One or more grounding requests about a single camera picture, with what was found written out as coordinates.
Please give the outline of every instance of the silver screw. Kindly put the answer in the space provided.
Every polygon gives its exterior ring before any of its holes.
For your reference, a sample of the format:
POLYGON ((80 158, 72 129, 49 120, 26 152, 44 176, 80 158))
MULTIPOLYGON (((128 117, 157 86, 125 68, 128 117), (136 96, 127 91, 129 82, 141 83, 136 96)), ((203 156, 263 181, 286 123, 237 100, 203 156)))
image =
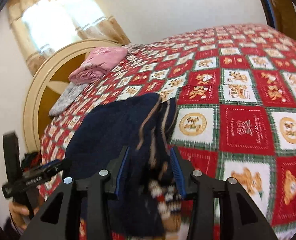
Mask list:
POLYGON ((202 175, 202 172, 199 171, 199 170, 194 170, 194 171, 192 172, 192 174, 193 174, 194 176, 196 176, 196 177, 200 177, 200 176, 202 175))
POLYGON ((107 171, 107 170, 101 170, 101 171, 99 171, 99 175, 100 176, 106 176, 106 175, 108 175, 108 173, 109 173, 109 171, 107 171))
POLYGON ((64 183, 65 183, 65 184, 70 184, 70 183, 72 183, 72 178, 71 178, 71 177, 64 178, 64 183))
POLYGON ((237 184, 238 181, 237 181, 235 178, 232 178, 232 177, 231 177, 231 178, 228 179, 228 182, 229 182, 230 184, 237 184))

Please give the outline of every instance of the red checkered bedspread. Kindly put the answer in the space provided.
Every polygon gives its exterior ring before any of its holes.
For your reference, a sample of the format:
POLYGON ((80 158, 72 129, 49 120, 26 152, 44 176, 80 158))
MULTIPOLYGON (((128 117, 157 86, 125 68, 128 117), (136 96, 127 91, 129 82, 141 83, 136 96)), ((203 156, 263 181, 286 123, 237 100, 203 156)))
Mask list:
MULTIPOLYGON (((249 24, 206 28, 145 45, 53 119, 41 141, 43 162, 64 158, 74 132, 97 105, 149 92, 177 99, 170 145, 180 146, 183 157, 211 177, 236 177, 279 239, 294 234, 295 41, 249 24)), ((40 193, 48 196, 60 181, 61 176, 54 177, 40 193)), ((184 203, 182 212, 189 214, 190 208, 184 203)))

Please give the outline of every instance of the beige curtain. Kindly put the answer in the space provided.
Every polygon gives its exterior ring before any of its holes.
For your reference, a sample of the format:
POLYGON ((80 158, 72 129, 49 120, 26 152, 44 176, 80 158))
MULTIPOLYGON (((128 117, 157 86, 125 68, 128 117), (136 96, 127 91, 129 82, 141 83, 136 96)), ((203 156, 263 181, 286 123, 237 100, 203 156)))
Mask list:
MULTIPOLYGON (((48 44, 47 41, 43 44, 38 44, 33 38, 30 25, 23 20, 24 12, 31 6, 38 5, 39 2, 42 1, 9 0, 7 3, 10 27, 16 37, 20 50, 32 75, 34 75, 43 62, 58 49, 53 48, 51 43, 48 44)), ((69 10, 69 7, 66 6, 64 2, 61 3, 62 8, 66 10, 67 15, 69 16, 76 31, 76 35, 71 37, 71 41, 74 42, 89 38, 99 38, 112 40, 121 45, 130 43, 116 19, 109 14, 101 0, 92 0, 91 2, 95 2, 98 5, 103 15, 99 19, 89 19, 90 22, 87 23, 85 23, 85 19, 81 20, 80 16, 78 17, 78 15, 75 15, 72 10, 69 10)))

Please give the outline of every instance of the window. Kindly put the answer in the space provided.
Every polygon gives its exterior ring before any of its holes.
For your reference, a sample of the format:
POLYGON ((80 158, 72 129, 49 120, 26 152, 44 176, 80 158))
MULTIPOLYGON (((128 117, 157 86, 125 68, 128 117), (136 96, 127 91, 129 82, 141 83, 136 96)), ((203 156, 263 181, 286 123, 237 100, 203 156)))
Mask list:
POLYGON ((85 30, 105 18, 94 0, 40 0, 22 19, 36 47, 53 53, 81 40, 78 27, 85 30))

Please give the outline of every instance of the wooden headboard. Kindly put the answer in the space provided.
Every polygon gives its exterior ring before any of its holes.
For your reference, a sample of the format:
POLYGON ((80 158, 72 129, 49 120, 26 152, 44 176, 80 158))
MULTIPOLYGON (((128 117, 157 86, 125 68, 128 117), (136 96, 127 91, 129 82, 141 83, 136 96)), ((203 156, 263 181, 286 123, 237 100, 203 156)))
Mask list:
POLYGON ((28 152, 40 149, 40 138, 51 122, 48 113, 69 84, 68 76, 96 47, 121 47, 113 41, 89 39, 72 43, 48 58, 33 77, 23 116, 24 138, 28 152))

